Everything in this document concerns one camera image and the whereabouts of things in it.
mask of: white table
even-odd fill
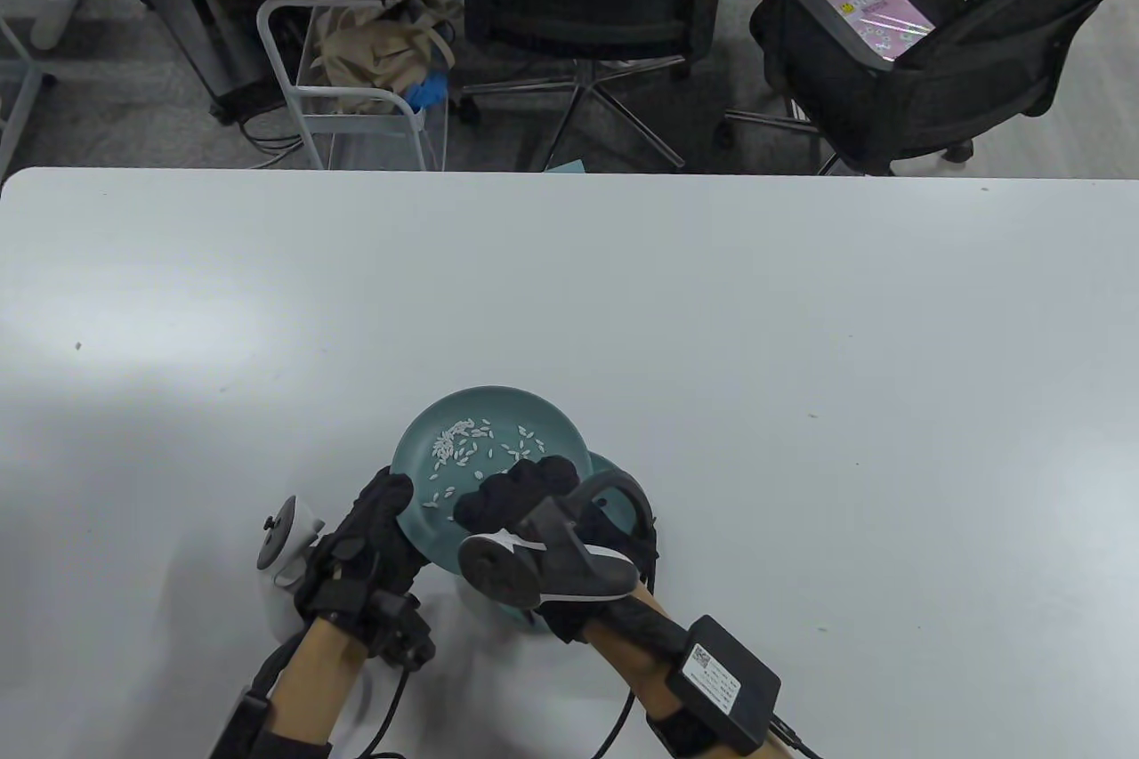
[[[500,382],[640,478],[661,597],[828,759],[1130,756],[1137,218],[1123,182],[17,173],[3,753],[206,756],[273,645],[260,522],[338,520],[424,406]],[[440,654],[386,749],[593,751],[598,656],[416,589]],[[634,718],[613,756],[664,753]]]

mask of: teal bowl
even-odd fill
[[[451,517],[454,504],[518,459],[542,457],[565,457],[582,479],[593,471],[577,427],[538,394],[505,385],[448,394],[411,422],[395,448],[392,472],[407,474],[416,489],[399,527],[427,560],[460,574],[467,531]]]

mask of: book cover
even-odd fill
[[[933,31],[933,24],[908,0],[827,0],[863,42],[893,63]]]

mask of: chair leg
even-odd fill
[[[516,80],[508,83],[476,83],[464,87],[461,96],[516,96],[526,91],[572,91],[573,76],[542,76],[538,80]]]
[[[723,113],[726,120],[744,121],[748,124],[763,124],[765,128],[777,128],[793,133],[806,133],[806,136],[822,136],[819,129],[810,121],[797,120],[786,116],[765,116],[757,112],[744,112],[743,109],[727,109]]]
[[[609,107],[616,113],[616,115],[623,117],[623,120],[633,125],[633,129],[637,130],[637,132],[639,132],[640,136],[642,136],[645,140],[653,146],[653,148],[657,149],[661,156],[674,165],[675,169],[685,168],[685,158],[680,156],[680,154],[675,153],[675,150],[673,150],[665,140],[656,136],[656,132],[648,124],[645,124],[644,121],[633,115],[633,112],[631,112],[629,107],[625,107],[621,100],[615,99],[614,96],[611,96],[611,93],[601,87],[593,87],[590,91],[592,91],[592,93],[597,96],[597,99],[605,104],[606,107]]]
[[[834,172],[835,166],[841,164],[841,162],[842,157],[838,157],[838,154],[831,154],[829,161],[823,164],[822,169],[819,169],[819,174],[829,174],[830,172]]]
[[[620,80],[624,76],[636,76],[639,73],[649,73],[652,71],[664,71],[666,67],[679,67],[682,64],[685,64],[683,56],[669,56],[666,59],[647,59],[644,63],[634,63],[631,67],[606,73],[599,81],[601,83],[611,83],[612,80]]]
[[[589,91],[585,87],[574,87],[572,96],[570,96],[570,105],[566,107],[566,112],[562,115],[562,121],[558,122],[558,129],[554,133],[554,140],[550,144],[550,148],[546,152],[546,161],[542,161],[542,172],[546,172],[554,162],[554,155],[558,150],[558,145],[562,145],[562,137],[565,136],[566,128],[570,128],[570,120],[577,112],[577,107],[581,107],[582,98],[585,97],[585,92]]]

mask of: hand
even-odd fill
[[[372,596],[378,590],[404,595],[427,565],[395,523],[412,495],[410,478],[384,468],[339,527],[321,537],[293,597],[306,622],[323,617],[374,648],[383,627],[369,607]]]
[[[484,480],[478,490],[462,496],[454,506],[454,521],[472,533],[494,533],[515,529],[539,501],[550,495],[568,495],[580,483],[573,463],[563,457],[546,457],[532,463],[522,459],[509,471]],[[656,534],[641,539],[626,534],[609,521],[596,504],[589,504],[574,529],[588,545],[605,546],[629,557],[645,577],[656,562]],[[550,630],[562,640],[580,639],[581,630],[601,604],[547,602],[538,607]]]

